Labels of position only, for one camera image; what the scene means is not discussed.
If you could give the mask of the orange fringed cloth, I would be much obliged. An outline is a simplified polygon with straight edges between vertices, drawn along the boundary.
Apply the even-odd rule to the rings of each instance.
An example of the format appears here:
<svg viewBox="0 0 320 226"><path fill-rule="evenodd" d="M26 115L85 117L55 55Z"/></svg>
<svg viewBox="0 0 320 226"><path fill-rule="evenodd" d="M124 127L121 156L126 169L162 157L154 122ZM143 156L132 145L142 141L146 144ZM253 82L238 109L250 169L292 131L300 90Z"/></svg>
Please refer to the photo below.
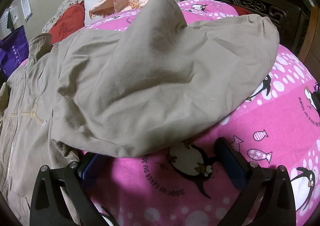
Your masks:
<svg viewBox="0 0 320 226"><path fill-rule="evenodd" d="M107 17L122 11L143 8L149 0L101 0L89 7L90 19L96 16Z"/></svg>

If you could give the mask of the red heart cushion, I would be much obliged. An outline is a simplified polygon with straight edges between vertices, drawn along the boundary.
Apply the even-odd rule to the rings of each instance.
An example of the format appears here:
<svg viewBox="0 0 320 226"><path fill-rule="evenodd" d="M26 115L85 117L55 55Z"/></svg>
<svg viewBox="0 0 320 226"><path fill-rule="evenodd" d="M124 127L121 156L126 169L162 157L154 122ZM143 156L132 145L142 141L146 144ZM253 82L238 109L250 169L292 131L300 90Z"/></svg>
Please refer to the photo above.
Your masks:
<svg viewBox="0 0 320 226"><path fill-rule="evenodd" d="M52 34L52 43L61 42L72 33L84 27L84 1L71 5L48 31Z"/></svg>

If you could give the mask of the purple shopping bag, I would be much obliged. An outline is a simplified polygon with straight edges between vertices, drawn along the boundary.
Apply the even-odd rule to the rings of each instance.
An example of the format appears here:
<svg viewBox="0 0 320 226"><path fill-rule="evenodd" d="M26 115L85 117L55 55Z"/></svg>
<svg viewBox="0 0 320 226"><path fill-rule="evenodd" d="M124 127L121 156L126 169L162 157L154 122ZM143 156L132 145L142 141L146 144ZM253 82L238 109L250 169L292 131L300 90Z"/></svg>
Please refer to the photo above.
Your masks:
<svg viewBox="0 0 320 226"><path fill-rule="evenodd" d="M24 26L15 29L1 40L1 71L6 78L29 56L29 44Z"/></svg>

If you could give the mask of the white pillow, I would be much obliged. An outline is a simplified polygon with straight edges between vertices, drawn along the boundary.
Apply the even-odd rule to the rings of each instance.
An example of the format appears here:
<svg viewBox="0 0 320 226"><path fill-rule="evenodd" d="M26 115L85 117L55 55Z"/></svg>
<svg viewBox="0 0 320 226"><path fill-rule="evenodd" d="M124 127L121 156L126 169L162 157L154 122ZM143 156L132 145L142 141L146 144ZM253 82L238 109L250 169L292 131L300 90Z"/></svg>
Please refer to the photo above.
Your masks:
<svg viewBox="0 0 320 226"><path fill-rule="evenodd" d="M141 9L149 0L85 0L84 25L88 26L98 20L132 9Z"/></svg>

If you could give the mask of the pink penguin print blanket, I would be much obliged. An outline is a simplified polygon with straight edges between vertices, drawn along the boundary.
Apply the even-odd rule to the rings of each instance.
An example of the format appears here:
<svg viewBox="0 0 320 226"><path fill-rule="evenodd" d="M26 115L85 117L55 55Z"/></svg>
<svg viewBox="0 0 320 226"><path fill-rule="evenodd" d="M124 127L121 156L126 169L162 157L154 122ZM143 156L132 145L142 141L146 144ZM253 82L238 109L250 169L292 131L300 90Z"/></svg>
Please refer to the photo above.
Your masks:
<svg viewBox="0 0 320 226"><path fill-rule="evenodd" d="M214 0L150 0L52 44L30 43L3 87L1 193L23 225L40 167L107 158L88 190L110 225L270 223L240 190L218 140L256 167L281 166L292 225L319 203L319 83L266 17Z"/></svg>

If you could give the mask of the beige khaki jacket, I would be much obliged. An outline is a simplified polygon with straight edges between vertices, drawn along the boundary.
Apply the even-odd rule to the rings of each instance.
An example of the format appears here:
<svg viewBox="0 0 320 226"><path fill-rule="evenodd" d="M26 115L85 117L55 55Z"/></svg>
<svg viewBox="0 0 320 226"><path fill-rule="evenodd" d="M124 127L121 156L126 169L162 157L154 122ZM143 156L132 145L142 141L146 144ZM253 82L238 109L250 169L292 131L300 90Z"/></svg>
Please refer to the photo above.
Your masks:
<svg viewBox="0 0 320 226"><path fill-rule="evenodd" d="M125 31L51 39L30 41L1 86L1 200L22 225L41 166L78 150L140 157L204 131L257 89L279 45L267 17L188 24L175 0L149 0Z"/></svg>

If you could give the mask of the white wall calendar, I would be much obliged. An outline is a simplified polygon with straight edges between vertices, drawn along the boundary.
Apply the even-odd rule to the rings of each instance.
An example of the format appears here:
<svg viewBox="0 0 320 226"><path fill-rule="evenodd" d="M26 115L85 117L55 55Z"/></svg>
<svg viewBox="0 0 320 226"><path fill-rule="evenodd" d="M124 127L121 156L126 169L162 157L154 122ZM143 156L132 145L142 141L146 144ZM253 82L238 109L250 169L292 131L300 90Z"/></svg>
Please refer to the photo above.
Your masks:
<svg viewBox="0 0 320 226"><path fill-rule="evenodd" d="M30 7L30 2L29 0L20 0L21 2L21 7L22 7L22 12L23 12L23 17L25 22L29 21L31 16L33 15Z"/></svg>

